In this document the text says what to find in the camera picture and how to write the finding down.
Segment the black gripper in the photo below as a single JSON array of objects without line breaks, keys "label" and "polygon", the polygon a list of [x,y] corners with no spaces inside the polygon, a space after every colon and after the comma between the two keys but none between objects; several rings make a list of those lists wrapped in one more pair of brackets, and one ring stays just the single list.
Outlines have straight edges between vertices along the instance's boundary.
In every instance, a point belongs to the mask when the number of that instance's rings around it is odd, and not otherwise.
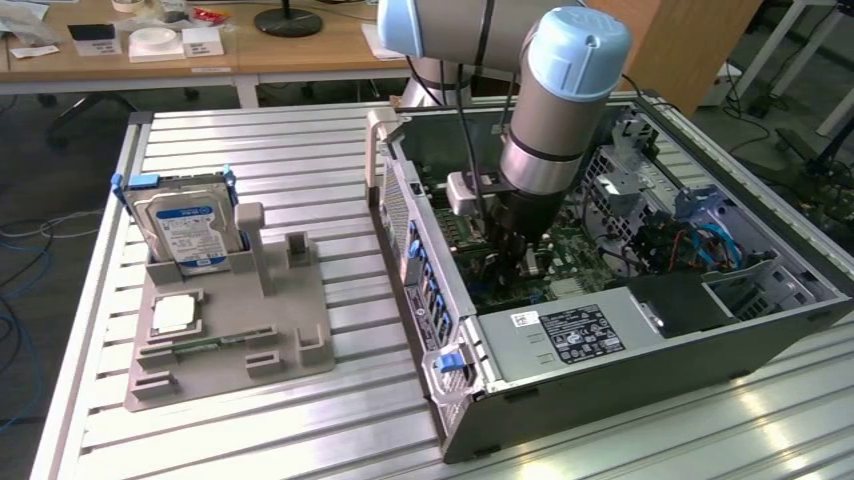
[{"label": "black gripper", "polygon": [[522,190],[499,193],[490,207],[490,240],[498,244],[506,238],[520,238],[538,243],[554,224],[566,195],[536,195]]}]

